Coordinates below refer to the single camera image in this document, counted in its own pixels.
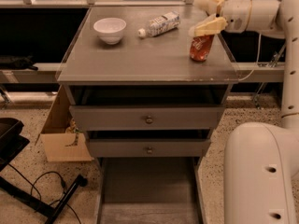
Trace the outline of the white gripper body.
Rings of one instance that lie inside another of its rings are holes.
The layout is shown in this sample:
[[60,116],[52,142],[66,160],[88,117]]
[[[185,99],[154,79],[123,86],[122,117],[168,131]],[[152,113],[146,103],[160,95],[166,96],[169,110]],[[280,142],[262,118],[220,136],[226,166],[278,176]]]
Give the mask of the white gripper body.
[[226,19],[225,31],[242,33],[249,23],[251,0],[226,0],[221,6],[221,16]]

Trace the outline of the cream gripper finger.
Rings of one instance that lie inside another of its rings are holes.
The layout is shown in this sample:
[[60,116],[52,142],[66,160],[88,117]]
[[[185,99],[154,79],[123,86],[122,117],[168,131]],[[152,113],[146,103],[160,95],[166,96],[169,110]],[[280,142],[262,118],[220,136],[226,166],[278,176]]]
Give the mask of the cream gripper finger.
[[190,37],[216,35],[226,28],[228,22],[223,17],[212,14],[189,29]]
[[208,15],[219,14],[224,0],[194,0],[194,5]]

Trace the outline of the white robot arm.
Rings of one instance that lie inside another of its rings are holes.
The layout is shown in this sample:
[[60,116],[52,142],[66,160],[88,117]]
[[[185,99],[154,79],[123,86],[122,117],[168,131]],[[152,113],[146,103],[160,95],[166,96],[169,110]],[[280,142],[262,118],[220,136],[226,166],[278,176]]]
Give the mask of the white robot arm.
[[297,224],[292,179],[299,173],[299,0],[195,0],[208,14],[193,37],[254,31],[286,44],[281,125],[248,122],[224,155],[225,224]]

